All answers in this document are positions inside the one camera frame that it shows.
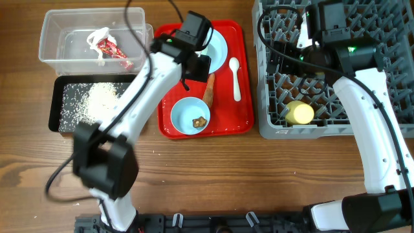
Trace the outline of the light blue plate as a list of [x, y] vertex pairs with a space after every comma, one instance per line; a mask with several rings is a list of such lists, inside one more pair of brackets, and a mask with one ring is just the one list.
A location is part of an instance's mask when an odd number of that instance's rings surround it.
[[204, 50], [196, 52], [196, 54], [211, 58], [209, 73], [214, 73], [223, 66], [227, 59], [228, 46], [225, 38], [217, 30], [214, 30], [208, 46]]

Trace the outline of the orange carrot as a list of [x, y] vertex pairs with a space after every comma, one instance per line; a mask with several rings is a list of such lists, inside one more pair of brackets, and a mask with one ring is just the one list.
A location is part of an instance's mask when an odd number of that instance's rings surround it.
[[202, 101], [209, 107], [212, 107], [213, 104], [213, 85], [215, 81], [215, 74], [211, 73], [208, 77], [206, 89], [204, 91], [204, 95]]

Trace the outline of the light blue bowl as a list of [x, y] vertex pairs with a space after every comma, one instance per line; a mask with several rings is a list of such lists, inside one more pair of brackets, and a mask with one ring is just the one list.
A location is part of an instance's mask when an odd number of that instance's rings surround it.
[[171, 123], [173, 127], [180, 133], [185, 135], [196, 135], [203, 131], [203, 128], [194, 128], [192, 120], [195, 118], [204, 117], [210, 123], [210, 109], [199, 98], [186, 97], [179, 100], [173, 106], [170, 114]]

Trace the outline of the brown food scrap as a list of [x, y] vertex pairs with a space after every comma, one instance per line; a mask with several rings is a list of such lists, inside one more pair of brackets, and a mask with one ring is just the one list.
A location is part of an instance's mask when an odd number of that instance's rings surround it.
[[207, 123], [208, 121], [203, 116], [192, 120], [192, 125], [194, 128], [203, 128], [207, 125]]

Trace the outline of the yellow plastic cup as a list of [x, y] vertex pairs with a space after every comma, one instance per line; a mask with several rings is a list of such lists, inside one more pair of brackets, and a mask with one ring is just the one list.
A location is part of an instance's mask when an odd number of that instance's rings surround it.
[[314, 119], [314, 110], [305, 102], [294, 100], [287, 104], [288, 113], [285, 120], [291, 125], [304, 125]]

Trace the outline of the red snack wrapper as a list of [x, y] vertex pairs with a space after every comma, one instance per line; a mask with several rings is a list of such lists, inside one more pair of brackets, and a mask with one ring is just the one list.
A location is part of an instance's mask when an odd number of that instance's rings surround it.
[[127, 71], [130, 71], [135, 65], [131, 62], [128, 57], [122, 52], [117, 45], [108, 39], [104, 39], [97, 44], [98, 49], [106, 55], [109, 55], [113, 59], [125, 59], [121, 61], [120, 65]]

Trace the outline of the white tissue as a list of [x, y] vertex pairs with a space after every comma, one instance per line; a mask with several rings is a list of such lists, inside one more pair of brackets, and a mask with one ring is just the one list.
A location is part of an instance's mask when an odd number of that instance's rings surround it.
[[103, 52], [98, 48], [98, 44], [105, 39], [108, 39], [111, 43], [117, 45], [115, 38], [110, 35], [108, 27], [95, 30], [87, 37], [87, 43], [90, 45], [90, 49], [95, 50], [98, 53], [97, 63], [99, 66], [104, 66], [105, 62], [103, 59]]

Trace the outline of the pile of white rice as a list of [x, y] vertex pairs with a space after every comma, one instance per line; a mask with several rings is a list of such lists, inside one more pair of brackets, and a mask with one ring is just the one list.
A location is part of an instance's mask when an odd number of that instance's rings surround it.
[[93, 124], [113, 112], [129, 83], [69, 83], [63, 88], [58, 132], [73, 132], [79, 122]]

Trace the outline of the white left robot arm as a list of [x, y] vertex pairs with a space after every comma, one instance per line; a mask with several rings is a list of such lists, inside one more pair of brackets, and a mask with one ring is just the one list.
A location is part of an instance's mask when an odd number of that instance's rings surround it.
[[157, 38], [113, 112], [92, 125], [78, 124], [72, 172], [98, 202], [101, 215], [94, 227], [106, 232], [139, 231], [130, 195], [138, 175], [135, 142], [170, 89], [184, 80], [206, 82], [210, 63], [202, 49], [171, 36]]

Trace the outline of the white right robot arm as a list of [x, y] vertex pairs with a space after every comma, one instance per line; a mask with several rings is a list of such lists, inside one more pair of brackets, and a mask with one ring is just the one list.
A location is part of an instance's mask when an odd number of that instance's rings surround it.
[[322, 72], [350, 121], [364, 169], [364, 194], [310, 206], [319, 232], [382, 232], [413, 225], [413, 158], [388, 97], [386, 74], [369, 38], [322, 43], [304, 53], [269, 49], [289, 62], [291, 74]]

